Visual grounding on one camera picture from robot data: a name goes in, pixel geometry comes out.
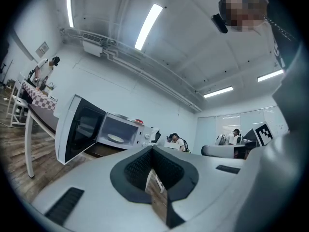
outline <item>ceiling light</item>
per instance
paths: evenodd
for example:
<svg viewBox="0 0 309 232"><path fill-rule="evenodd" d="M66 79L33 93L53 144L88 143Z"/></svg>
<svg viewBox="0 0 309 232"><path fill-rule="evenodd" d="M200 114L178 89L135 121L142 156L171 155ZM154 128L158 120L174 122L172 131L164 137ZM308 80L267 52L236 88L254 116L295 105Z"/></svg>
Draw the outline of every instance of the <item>ceiling light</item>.
<svg viewBox="0 0 309 232"><path fill-rule="evenodd" d="M223 117L222 119L226 119L226 118L239 118L239 115L238 116L231 116L231 117Z"/></svg>
<svg viewBox="0 0 309 232"><path fill-rule="evenodd" d="M154 4L151 8L151 10L149 11L149 14L146 17L146 20L140 30L140 34L139 37L137 38L136 44L135 44L135 48L141 51L141 48L143 47L145 40L152 28L152 26L155 23L155 20L157 19L157 17L159 16L159 14L162 11L162 7Z"/></svg>
<svg viewBox="0 0 309 232"><path fill-rule="evenodd" d="M214 95L219 95L219 94L222 94L222 93L225 93L225 92L228 92L228 91L232 91L233 90L233 87L227 87L227 88L224 88L224 89L220 89L216 92L212 92L212 93L209 93L209 94L206 94L204 95L205 98L208 98L210 96L214 96Z"/></svg>
<svg viewBox="0 0 309 232"><path fill-rule="evenodd" d="M74 27L73 16L72 16L72 0L67 0L67 10L68 10L68 18L70 27Z"/></svg>
<svg viewBox="0 0 309 232"><path fill-rule="evenodd" d="M258 81L258 82L261 82L261 81L264 81L264 80L266 80L266 79L269 79L269 78L271 78L271 77L273 77L273 76L280 75L280 74L282 74L282 73L283 73L283 70L279 70L279 71L270 73L270 74L268 74L268 75L263 75L263 76L261 76L261 77L258 77L258 78L257 78L257 81Z"/></svg>

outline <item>cable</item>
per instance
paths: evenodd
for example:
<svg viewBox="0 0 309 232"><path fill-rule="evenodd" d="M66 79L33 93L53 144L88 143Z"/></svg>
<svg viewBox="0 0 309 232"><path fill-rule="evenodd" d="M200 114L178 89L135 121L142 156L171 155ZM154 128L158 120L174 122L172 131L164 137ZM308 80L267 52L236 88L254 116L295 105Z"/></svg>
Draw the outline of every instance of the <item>cable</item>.
<svg viewBox="0 0 309 232"><path fill-rule="evenodd" d="M6 125L6 124L4 124L4 123L2 123L2 122L0 122L0 124L4 125L4 126L6 126L6 127L9 127L9 128L16 128L16 129L23 129L23 128L25 128L25 127L8 126L8 125Z"/></svg>

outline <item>black cloth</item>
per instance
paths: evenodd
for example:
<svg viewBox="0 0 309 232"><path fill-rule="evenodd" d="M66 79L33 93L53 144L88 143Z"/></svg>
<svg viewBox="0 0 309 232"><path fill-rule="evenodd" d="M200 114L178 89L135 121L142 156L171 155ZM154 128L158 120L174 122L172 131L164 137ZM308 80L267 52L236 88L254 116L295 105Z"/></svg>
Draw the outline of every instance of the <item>black cloth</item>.
<svg viewBox="0 0 309 232"><path fill-rule="evenodd" d="M281 65L281 68L286 70L291 65L299 48L301 41L300 34L287 10L277 0L269 0L267 17L295 37L295 39L290 41L279 32L276 26L271 26L275 41L278 45L278 51L276 52L275 50L277 61Z"/></svg>

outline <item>bag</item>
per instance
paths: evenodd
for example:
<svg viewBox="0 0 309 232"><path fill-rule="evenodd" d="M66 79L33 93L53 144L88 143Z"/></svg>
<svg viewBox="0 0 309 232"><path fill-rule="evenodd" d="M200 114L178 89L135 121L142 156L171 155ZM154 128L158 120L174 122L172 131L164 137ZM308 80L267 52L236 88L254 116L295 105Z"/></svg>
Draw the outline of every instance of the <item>bag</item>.
<svg viewBox="0 0 309 232"><path fill-rule="evenodd" d="M188 153L191 153L191 151L188 148L188 143L186 142L186 140L183 139L183 138L182 138L182 140L183 140L183 144L184 144L184 151L188 152Z"/></svg>

